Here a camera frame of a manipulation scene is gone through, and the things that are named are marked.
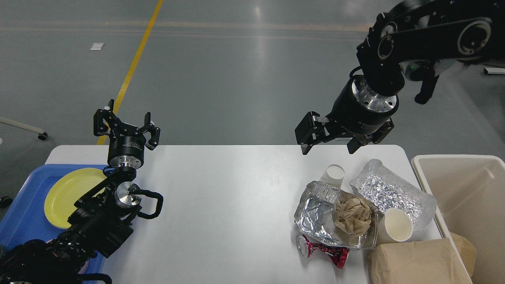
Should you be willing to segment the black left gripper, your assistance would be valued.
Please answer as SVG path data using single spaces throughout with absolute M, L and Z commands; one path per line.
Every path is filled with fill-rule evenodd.
M 159 145 L 161 129 L 156 127 L 151 120 L 152 114 L 147 112 L 144 117 L 144 126 L 137 129 L 137 136 L 126 136 L 127 129 L 124 123 L 113 112 L 115 100 L 110 99 L 104 108 L 96 110 L 93 116 L 93 135 L 108 136 L 107 164 L 113 168 L 129 166 L 139 169 L 144 165 L 145 147 L 154 150 Z

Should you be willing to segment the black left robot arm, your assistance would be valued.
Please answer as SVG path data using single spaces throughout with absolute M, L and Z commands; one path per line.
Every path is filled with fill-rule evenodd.
M 85 263 L 98 254 L 110 257 L 133 234 L 132 221 L 159 217 L 164 198 L 141 189 L 134 182 L 144 165 L 145 149 L 159 144 L 160 128 L 151 113 L 137 127 L 121 121 L 110 100 L 96 110 L 93 132 L 109 138 L 103 180 L 74 201 L 69 228 L 55 239 L 33 239 L 15 246 L 1 258 L 2 284 L 81 284 L 87 281 L 112 283 L 104 273 L 83 274 Z

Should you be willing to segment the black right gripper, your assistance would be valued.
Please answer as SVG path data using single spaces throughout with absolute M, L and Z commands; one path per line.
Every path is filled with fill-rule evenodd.
M 355 135 L 347 143 L 350 154 L 368 144 L 381 143 L 395 127 L 391 116 L 398 110 L 398 95 L 383 96 L 372 90 L 364 75 L 350 77 L 327 117 L 309 111 L 295 128 L 303 155 L 316 144 L 339 135 L 339 124 Z

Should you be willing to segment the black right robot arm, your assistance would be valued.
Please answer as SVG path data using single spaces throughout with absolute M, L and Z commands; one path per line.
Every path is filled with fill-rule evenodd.
M 395 127 L 392 116 L 405 80 L 422 83 L 415 102 L 424 105 L 452 61 L 503 61 L 504 1 L 402 1 L 377 15 L 356 57 L 359 65 L 330 113 L 310 111 L 296 126 L 303 155 L 331 140 L 348 140 L 349 153 L 382 142 Z

